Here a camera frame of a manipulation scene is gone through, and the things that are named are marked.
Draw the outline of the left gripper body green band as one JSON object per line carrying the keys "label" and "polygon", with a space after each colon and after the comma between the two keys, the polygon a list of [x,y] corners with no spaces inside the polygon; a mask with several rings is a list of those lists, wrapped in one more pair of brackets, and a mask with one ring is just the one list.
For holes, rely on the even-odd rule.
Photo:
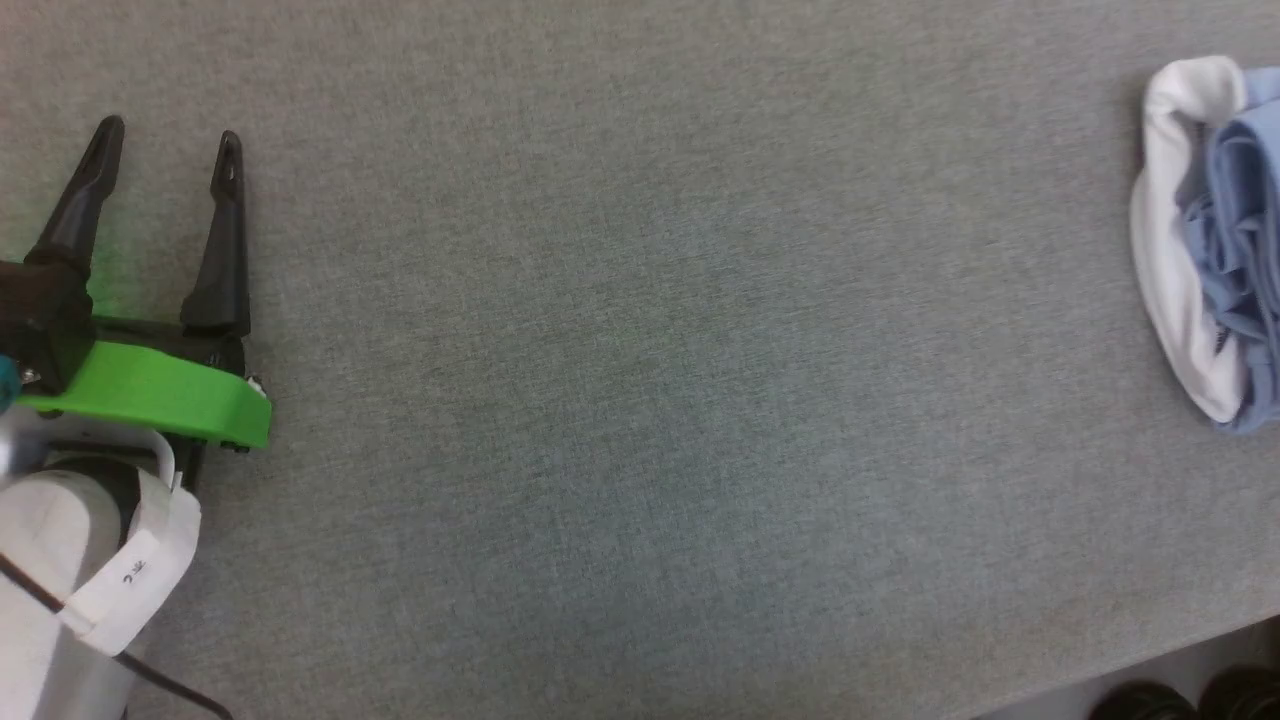
{"label": "left gripper body green band", "polygon": [[273,404],[250,374],[246,333],[113,316],[68,389],[24,389],[17,405],[47,419],[79,416],[156,430],[175,450],[189,484],[214,446],[238,454],[265,448]]}

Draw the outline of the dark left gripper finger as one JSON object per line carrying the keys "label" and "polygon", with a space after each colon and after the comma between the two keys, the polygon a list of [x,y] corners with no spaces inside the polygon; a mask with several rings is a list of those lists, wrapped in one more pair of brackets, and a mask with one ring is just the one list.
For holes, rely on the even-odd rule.
{"label": "dark left gripper finger", "polygon": [[200,334],[242,340],[251,332],[247,205],[243,149],[230,129],[221,133],[209,191],[212,218],[180,323]]}
{"label": "dark left gripper finger", "polygon": [[116,186],[124,137],[122,117],[101,119],[26,265],[64,265],[90,278],[99,220]]}

